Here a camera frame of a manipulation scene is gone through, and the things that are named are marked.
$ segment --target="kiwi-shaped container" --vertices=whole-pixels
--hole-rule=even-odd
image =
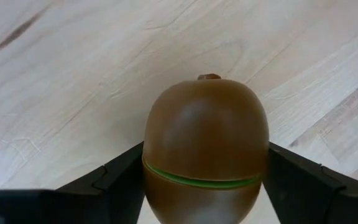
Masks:
[[[245,85],[202,75],[165,90],[147,120],[145,193],[162,224],[237,224],[258,196],[269,130]]]

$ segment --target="green stripe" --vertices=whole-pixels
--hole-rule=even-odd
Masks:
[[[148,165],[146,162],[145,162],[145,164],[151,171],[153,171],[154,173],[156,173],[157,175],[159,175],[161,177],[171,180],[172,182],[190,185],[190,186],[194,186],[194,187],[202,187],[202,188],[210,188],[210,189],[231,189],[231,188],[243,187],[246,185],[250,185],[250,184],[253,184],[260,180],[259,175],[255,176],[253,178],[244,179],[244,180],[229,180],[229,181],[196,180],[196,179],[189,179],[186,177],[180,177],[175,174],[167,173],[165,171],[156,169],[156,168]]]

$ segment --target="light wood grain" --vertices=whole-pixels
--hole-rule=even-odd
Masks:
[[[254,90],[274,143],[358,178],[358,1],[0,0],[0,189],[110,161],[204,73]],[[278,223],[264,189],[244,223]]]

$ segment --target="wooden table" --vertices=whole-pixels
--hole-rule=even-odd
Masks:
[[[272,142],[358,178],[358,1],[0,0],[0,189],[110,161],[204,73],[256,92]],[[264,190],[246,223],[278,223]]]

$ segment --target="brown kiwi skin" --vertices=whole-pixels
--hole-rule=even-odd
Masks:
[[[268,148],[267,119],[256,95],[239,82],[208,74],[159,96],[147,120],[143,161],[189,179],[243,180],[264,176]],[[203,189],[144,170],[147,198],[163,224],[239,223],[261,185]]]

